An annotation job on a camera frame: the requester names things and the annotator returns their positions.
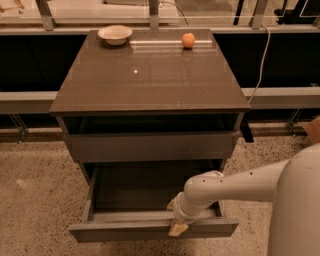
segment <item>closed drawer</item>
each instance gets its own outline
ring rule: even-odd
[[[226,159],[239,132],[67,135],[75,162]]]

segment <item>drawer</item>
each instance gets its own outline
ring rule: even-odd
[[[173,213],[166,211],[167,204],[188,177],[208,167],[207,161],[97,165],[83,221],[69,231],[80,243],[170,239]],[[237,225],[236,219],[222,217],[216,206],[204,211],[179,238],[230,237]]]
[[[66,135],[75,162],[227,159],[239,132]]]

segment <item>terrazzo floor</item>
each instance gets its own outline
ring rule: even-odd
[[[290,158],[304,136],[256,134],[238,140],[224,174]],[[237,218],[231,238],[78,244],[67,228],[80,222],[88,191],[60,130],[31,132],[22,144],[0,130],[0,255],[266,255],[272,204],[223,201],[224,215]]]

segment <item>white bowl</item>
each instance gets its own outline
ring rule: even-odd
[[[98,35],[110,45],[124,44],[131,34],[132,28],[122,25],[108,26],[98,31]]]

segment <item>metal bracket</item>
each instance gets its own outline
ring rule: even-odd
[[[149,15],[150,15],[150,29],[151,31],[159,30],[159,2],[158,0],[149,0]]]
[[[28,128],[19,115],[9,115],[9,117],[19,130],[20,137],[18,143],[22,143],[28,136]]]
[[[292,137],[296,137],[296,134],[293,130],[293,126],[298,122],[298,118],[301,115],[303,109],[297,109],[295,110],[290,118],[288,119],[287,123],[286,123],[286,128],[289,130],[290,134],[292,135]]]
[[[320,28],[320,16],[318,16],[313,22],[313,26]]]
[[[36,0],[36,3],[41,15],[44,29],[47,31],[52,31],[55,28],[56,24],[54,22],[54,19],[52,18],[47,0]]]
[[[253,12],[253,18],[251,19],[249,25],[253,29],[259,29],[262,26],[264,12],[267,8],[268,0],[258,0],[256,8]]]

